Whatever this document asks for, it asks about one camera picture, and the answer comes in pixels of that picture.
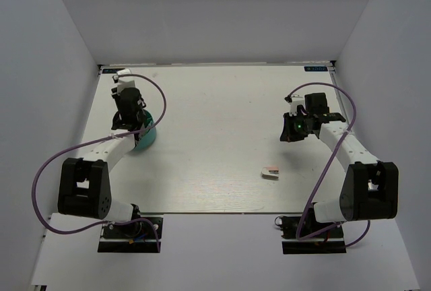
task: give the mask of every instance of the white table surface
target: white table surface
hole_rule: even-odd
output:
[[[113,197],[146,213],[302,211],[330,151],[314,136],[279,141],[289,109],[284,97],[306,82],[331,83],[329,73],[261,65],[131,70],[162,87],[168,108],[155,143],[127,154],[110,173]],[[158,91],[142,79],[136,84],[157,118],[162,111]],[[102,74],[83,141],[110,133],[116,111],[112,87],[111,75]],[[340,111],[335,90],[300,91],[312,92],[325,92],[331,111]],[[262,167],[273,165],[279,167],[279,180],[262,179]],[[343,169],[334,162],[314,200],[338,195],[343,180]]]
[[[32,278],[47,291],[404,291],[418,289],[397,224],[376,220],[346,254],[283,255],[275,214],[168,214],[160,254],[97,253],[100,227],[48,232]],[[54,214],[75,229],[94,220]],[[365,222],[345,224],[350,242]]]

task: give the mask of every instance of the blue label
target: blue label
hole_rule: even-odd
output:
[[[327,72],[328,68],[327,67],[315,67],[315,66],[310,66],[310,67],[304,67],[305,72]]]
[[[102,74],[115,74],[118,71],[124,70],[124,67],[120,68],[120,69],[103,69],[102,70]]]

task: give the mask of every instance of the white wall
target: white wall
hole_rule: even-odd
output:
[[[422,290],[431,290],[431,0],[370,0],[339,58],[358,104],[355,131],[400,172],[397,223]]]
[[[368,0],[63,0],[99,64],[338,58]]]
[[[0,0],[2,290],[26,290],[43,229],[30,201],[32,178],[82,134],[97,66],[61,0]],[[60,164],[43,176],[38,199],[55,208]]]

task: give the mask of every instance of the wire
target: wire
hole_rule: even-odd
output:
[[[143,239],[145,236],[146,234],[142,234],[141,236],[134,238],[133,241],[135,242],[136,240]]]
[[[347,244],[345,246],[341,246],[340,248],[346,249],[348,247],[351,247],[351,246],[359,243],[362,239],[364,239],[365,235],[368,234],[368,231],[370,230],[370,227],[371,227],[371,221],[367,220],[366,228],[365,228],[365,231],[362,233],[362,235],[358,239],[356,239],[355,241],[353,241],[353,242],[351,242],[351,243],[349,243],[349,244]]]
[[[346,136],[349,134],[350,130],[352,129],[355,121],[356,121],[356,105],[355,102],[353,101],[352,97],[343,89],[341,89],[339,86],[336,86],[334,84],[326,84],[325,82],[310,82],[308,84],[303,84],[299,87],[297,87],[296,89],[294,89],[292,92],[290,92],[290,94],[288,95],[288,97],[292,96],[293,93],[295,93],[296,91],[298,91],[299,89],[303,88],[303,87],[307,87],[307,86],[313,86],[313,85],[320,85],[320,86],[328,86],[328,87],[332,87],[335,88],[336,90],[339,90],[340,92],[342,92],[344,94],[344,96],[346,96],[346,98],[350,101],[350,103],[352,104],[352,108],[353,108],[353,116],[352,116],[352,121],[350,122],[350,124],[347,126],[346,131],[343,133],[343,135],[340,137],[339,141],[337,142],[337,145],[335,146],[331,157],[329,158],[328,162],[326,163],[325,168],[322,171],[322,174],[320,175],[316,185],[314,186],[314,189],[312,190],[310,197],[308,198],[306,204],[305,204],[305,208],[304,211],[302,212],[300,221],[299,221],[299,225],[298,228],[296,229],[296,239],[297,240],[306,240],[308,238],[312,238],[316,235],[320,235],[323,232],[326,232],[332,228],[335,228],[339,225],[341,225],[341,222],[335,222],[332,225],[329,225],[325,228],[322,228],[320,230],[317,230],[316,232],[312,232],[311,234],[308,234],[306,236],[301,237],[301,230],[302,227],[304,226],[304,222],[305,222],[305,218],[307,216],[308,213],[308,209],[310,209],[310,206],[312,204],[312,200],[314,199],[317,191],[319,190],[319,187],[321,186],[323,179],[325,178],[326,173],[329,170],[329,167],[332,164],[332,161],[334,161],[335,156],[337,155],[337,152],[339,150],[339,148],[341,147],[341,144],[343,143],[344,139],[346,138]]]
[[[308,114],[307,110],[305,110],[304,106],[302,106],[301,104],[298,106],[298,108],[304,116]]]
[[[136,234],[134,234],[133,236],[131,236],[131,235],[128,235],[128,234],[125,234],[125,236],[126,237],[128,237],[128,238],[135,238],[136,236],[138,236],[140,233],[141,233],[141,231],[142,231],[142,222],[140,222],[139,223],[139,230],[137,231],[137,233]]]
[[[326,238],[322,242],[323,244],[325,244],[329,240],[329,236],[331,236],[331,231],[330,230],[327,231]]]
[[[37,171],[37,173],[36,173],[36,175],[34,176],[34,179],[33,179],[33,184],[32,184],[32,204],[33,204],[34,212],[36,213],[36,216],[39,219],[40,223],[46,229],[50,230],[51,232],[54,232],[54,233],[60,234],[60,235],[76,234],[78,232],[83,232],[84,230],[87,230],[87,229],[89,229],[91,227],[95,227],[95,226],[102,225],[102,224],[107,224],[107,223],[109,223],[109,221],[108,220],[102,220],[102,221],[99,221],[99,222],[94,222],[93,224],[90,224],[88,226],[85,226],[85,227],[82,227],[82,228],[79,228],[79,229],[75,229],[75,230],[59,230],[59,229],[56,229],[56,228],[52,227],[43,218],[43,215],[41,214],[41,212],[39,210],[39,207],[38,207],[38,204],[37,204],[37,200],[36,200],[36,188],[37,188],[37,184],[38,184],[38,180],[40,178],[40,175],[42,174],[42,171],[53,160],[55,160],[59,156],[62,156],[63,154],[66,154],[67,152],[70,152],[70,151],[73,151],[73,150],[77,150],[78,148],[83,148],[85,146],[93,145],[93,144],[96,144],[96,143],[101,143],[103,141],[109,141],[109,140],[114,139],[114,138],[122,138],[122,137],[125,137],[125,136],[128,136],[128,135],[135,135],[135,134],[140,134],[140,133],[143,133],[143,132],[144,133],[145,132],[148,133],[148,131],[150,129],[153,129],[155,126],[158,125],[158,123],[163,119],[163,117],[164,117],[164,115],[166,113],[166,97],[165,97],[165,94],[164,94],[163,90],[161,89],[161,87],[156,82],[154,82],[150,78],[148,78],[148,77],[146,77],[144,75],[140,75],[140,74],[124,74],[124,75],[119,75],[119,78],[120,77],[140,77],[141,79],[147,80],[149,83],[151,83],[152,85],[154,85],[157,88],[157,90],[159,90],[160,94],[162,95],[162,99],[163,99],[163,111],[162,111],[162,114],[160,115],[159,119],[156,122],[154,122],[153,125],[151,125],[149,127],[146,127],[144,129],[140,129],[140,130],[137,130],[137,131],[129,131],[127,133],[121,133],[121,134],[118,134],[118,135],[110,135],[110,136],[106,136],[106,137],[103,137],[103,138],[100,138],[100,139],[95,139],[94,141],[88,141],[86,143],[81,143],[81,144],[72,146],[70,148],[67,148],[67,149],[65,149],[63,151],[60,151],[60,152],[54,154],[47,161],[45,161],[44,164],[42,164],[42,166],[39,168],[39,170]],[[148,224],[151,225],[151,227],[152,227],[152,229],[154,231],[154,234],[156,235],[157,249],[158,249],[158,252],[160,252],[160,243],[159,243],[159,238],[158,238],[156,229],[153,227],[153,224],[149,220],[147,220],[145,218],[137,218],[137,219],[134,219],[134,220],[130,220],[128,222],[115,222],[113,224],[117,225],[117,226],[124,226],[124,225],[128,225],[128,224],[132,224],[134,222],[147,222]]]
[[[278,216],[278,217],[276,217],[276,219],[274,219],[274,224],[277,226],[277,227],[282,227],[283,225],[279,225],[279,224],[277,224],[277,219],[279,219],[279,218],[283,218],[284,216]]]

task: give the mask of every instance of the robotic arm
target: robotic arm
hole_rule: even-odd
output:
[[[280,141],[294,142],[316,135],[332,151],[347,129],[343,116],[330,112],[324,93],[287,97]],[[346,176],[339,197],[314,204],[317,222],[394,218],[397,214],[398,168],[381,162],[349,133],[337,152]]]
[[[141,93],[133,80],[114,76],[112,89],[118,111],[112,120],[111,135],[145,129],[152,125]],[[58,209],[61,214],[108,221],[129,221],[139,217],[139,208],[112,198],[109,172],[128,152],[148,146],[156,138],[155,128],[142,134],[104,141],[82,158],[68,158],[61,170]]]

